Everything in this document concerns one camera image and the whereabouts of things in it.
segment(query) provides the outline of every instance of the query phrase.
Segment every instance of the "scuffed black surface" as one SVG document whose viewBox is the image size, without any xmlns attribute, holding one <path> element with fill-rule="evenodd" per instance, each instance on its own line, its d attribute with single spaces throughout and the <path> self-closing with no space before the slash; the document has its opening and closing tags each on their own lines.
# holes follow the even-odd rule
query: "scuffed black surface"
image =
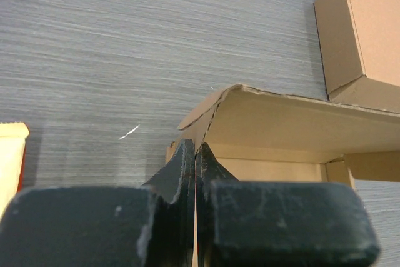
<svg viewBox="0 0 400 267">
<path fill-rule="evenodd" d="M 355 192 L 334 183 L 211 185 L 211 266 L 370 266 L 379 245 Z"/>
<path fill-rule="evenodd" d="M 1 221 L 0 266 L 142 266 L 138 241 L 160 205 L 149 189 L 27 190 Z"/>
<path fill-rule="evenodd" d="M 207 143 L 203 143 L 196 156 L 196 206 L 198 264 L 204 266 L 207 249 L 214 236 L 213 210 L 209 202 L 211 183 L 214 180 L 236 180 L 215 158 Z"/>
<path fill-rule="evenodd" d="M 170 204 L 170 220 L 159 220 L 160 232 L 170 229 L 169 241 L 156 250 L 163 253 L 172 266 L 192 266 L 194 239 L 194 144 L 190 139 L 181 140 L 171 160 L 144 186 L 154 186 Z"/>
</svg>

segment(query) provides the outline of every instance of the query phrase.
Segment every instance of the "white scratch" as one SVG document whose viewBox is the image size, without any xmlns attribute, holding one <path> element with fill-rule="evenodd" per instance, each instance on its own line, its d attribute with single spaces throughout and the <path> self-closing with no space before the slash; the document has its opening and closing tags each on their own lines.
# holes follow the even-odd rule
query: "white scratch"
<svg viewBox="0 0 400 267">
<path fill-rule="evenodd" d="M 133 133 L 135 130 L 137 130 L 137 129 L 139 128 L 139 126 L 140 126 L 140 124 L 139 124 L 138 126 L 135 126 L 135 128 L 132 129 L 131 131 L 128 131 L 128 132 L 125 134 L 125 136 L 120 137 L 118 140 L 122 140 L 122 139 L 128 137 L 131 133 Z"/>
<path fill-rule="evenodd" d="M 122 207 L 122 206 L 117 206 L 117 207 L 115 208 L 114 216 L 115 216 L 115 217 L 118 217 L 119 214 L 120 214 L 120 212 L 121 212 L 122 210 L 123 210 L 123 207 Z"/>
</svg>

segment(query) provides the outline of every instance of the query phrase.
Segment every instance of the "open cardboard box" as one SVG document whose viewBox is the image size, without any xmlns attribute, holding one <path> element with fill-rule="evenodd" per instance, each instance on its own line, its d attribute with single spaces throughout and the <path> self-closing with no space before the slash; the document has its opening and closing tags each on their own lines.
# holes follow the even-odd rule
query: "open cardboard box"
<svg viewBox="0 0 400 267">
<path fill-rule="evenodd" d="M 239 180 L 400 181 L 400 114 L 236 84 L 209 95 L 179 125 L 206 141 Z"/>
</svg>

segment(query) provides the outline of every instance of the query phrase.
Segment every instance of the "gray wood grain wall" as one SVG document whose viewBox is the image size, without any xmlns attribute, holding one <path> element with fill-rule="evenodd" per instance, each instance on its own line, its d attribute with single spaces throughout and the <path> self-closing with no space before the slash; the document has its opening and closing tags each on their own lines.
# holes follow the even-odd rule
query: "gray wood grain wall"
<svg viewBox="0 0 400 267">
<path fill-rule="evenodd" d="M 313 1 L 0 0 L 0 120 L 31 128 L 24 185 L 139 185 L 227 84 L 326 99 Z M 400 184 L 357 185 L 380 266 L 398 266 Z"/>
</svg>

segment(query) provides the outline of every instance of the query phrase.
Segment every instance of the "cardboard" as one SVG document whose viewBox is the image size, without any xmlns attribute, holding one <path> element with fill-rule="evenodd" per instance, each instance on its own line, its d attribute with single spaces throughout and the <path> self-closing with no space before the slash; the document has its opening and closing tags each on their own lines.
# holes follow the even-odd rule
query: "cardboard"
<svg viewBox="0 0 400 267">
<path fill-rule="evenodd" d="M 400 113 L 400 0 L 316 0 L 331 101 Z"/>
<path fill-rule="evenodd" d="M 242 84 L 215 92 L 179 125 L 240 180 L 400 181 L 400 114 L 279 95 Z"/>
<path fill-rule="evenodd" d="M 24 123 L 0 123 L 0 219 L 10 200 L 22 188 L 28 135 Z"/>
</svg>

